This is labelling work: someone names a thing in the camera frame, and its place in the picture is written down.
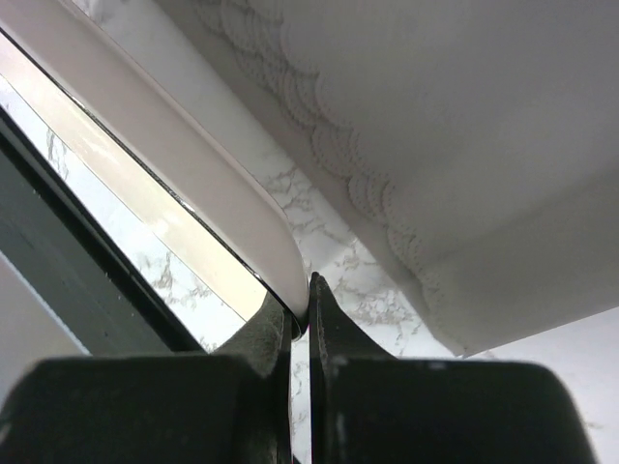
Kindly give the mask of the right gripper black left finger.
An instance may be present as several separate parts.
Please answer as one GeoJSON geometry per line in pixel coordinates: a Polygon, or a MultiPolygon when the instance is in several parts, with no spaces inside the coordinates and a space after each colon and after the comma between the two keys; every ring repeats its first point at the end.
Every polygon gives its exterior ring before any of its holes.
{"type": "Polygon", "coordinates": [[[292,318],[272,298],[212,353],[36,363],[1,410],[5,463],[289,463],[292,318]]]}

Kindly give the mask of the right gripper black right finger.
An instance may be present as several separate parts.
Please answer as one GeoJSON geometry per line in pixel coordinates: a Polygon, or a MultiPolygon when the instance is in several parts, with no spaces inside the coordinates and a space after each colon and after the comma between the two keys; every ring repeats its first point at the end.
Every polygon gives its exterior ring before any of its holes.
{"type": "Polygon", "coordinates": [[[315,463],[592,463],[558,377],[530,362],[401,359],[309,284],[315,463]]]}

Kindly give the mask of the white rectangular plate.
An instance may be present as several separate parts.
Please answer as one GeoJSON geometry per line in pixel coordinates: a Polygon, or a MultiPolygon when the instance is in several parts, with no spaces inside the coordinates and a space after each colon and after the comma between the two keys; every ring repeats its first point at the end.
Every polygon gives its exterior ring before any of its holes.
{"type": "Polygon", "coordinates": [[[308,277],[277,202],[74,3],[3,2],[1,74],[239,316],[272,294],[306,325],[308,277]]]}

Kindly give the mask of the grey placemat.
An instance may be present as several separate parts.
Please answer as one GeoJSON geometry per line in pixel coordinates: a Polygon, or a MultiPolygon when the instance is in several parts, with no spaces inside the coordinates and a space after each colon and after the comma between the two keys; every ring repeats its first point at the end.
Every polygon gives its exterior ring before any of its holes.
{"type": "Polygon", "coordinates": [[[614,1],[164,1],[430,331],[618,305],[614,1]]]}

